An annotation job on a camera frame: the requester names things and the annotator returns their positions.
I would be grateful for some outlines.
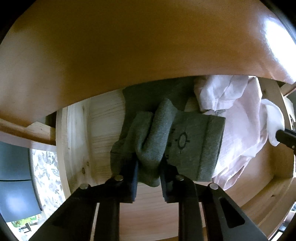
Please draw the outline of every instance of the silver screw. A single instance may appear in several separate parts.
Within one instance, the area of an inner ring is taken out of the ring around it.
[[[115,179],[115,181],[120,182],[120,181],[123,180],[123,176],[122,175],[117,175],[117,176],[114,177],[114,179]]]
[[[183,181],[184,180],[184,176],[183,175],[176,175],[176,180],[177,181]]]
[[[80,184],[79,188],[82,189],[82,190],[86,190],[88,189],[89,185],[87,183],[82,183]]]
[[[216,183],[211,183],[210,188],[213,190],[217,190],[219,188],[219,186]]]

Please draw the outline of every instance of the gray cabinet door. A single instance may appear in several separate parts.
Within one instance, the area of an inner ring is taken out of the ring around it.
[[[0,180],[30,180],[29,149],[0,142]]]
[[[0,213],[5,222],[40,214],[32,181],[0,181]]]

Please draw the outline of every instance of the floral wallpaper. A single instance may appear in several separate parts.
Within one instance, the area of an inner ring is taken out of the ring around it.
[[[59,177],[57,154],[32,149],[32,164],[39,199],[46,218],[49,218],[65,201]]]

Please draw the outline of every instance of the white object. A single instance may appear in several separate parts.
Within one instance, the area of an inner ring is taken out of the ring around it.
[[[217,83],[220,78],[224,83],[222,85]],[[278,144],[275,133],[284,129],[283,114],[275,104],[261,99],[262,92],[256,77],[207,76],[195,83],[194,90],[200,93],[197,99],[201,109],[215,109],[204,114],[226,118],[213,174],[213,181],[226,190],[235,184],[250,159],[262,149],[267,137],[272,145]]]

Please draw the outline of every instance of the white cloth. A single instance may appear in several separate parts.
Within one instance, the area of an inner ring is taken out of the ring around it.
[[[229,81],[228,87],[219,84],[220,80]],[[223,88],[223,93],[216,88]],[[226,190],[235,184],[250,159],[262,149],[267,136],[272,145],[278,144],[275,132],[284,128],[284,118],[275,104],[261,99],[261,88],[255,77],[216,75],[206,76],[202,81],[197,78],[194,91],[200,93],[197,99],[201,109],[215,109],[204,114],[226,118],[213,174],[214,182]]]

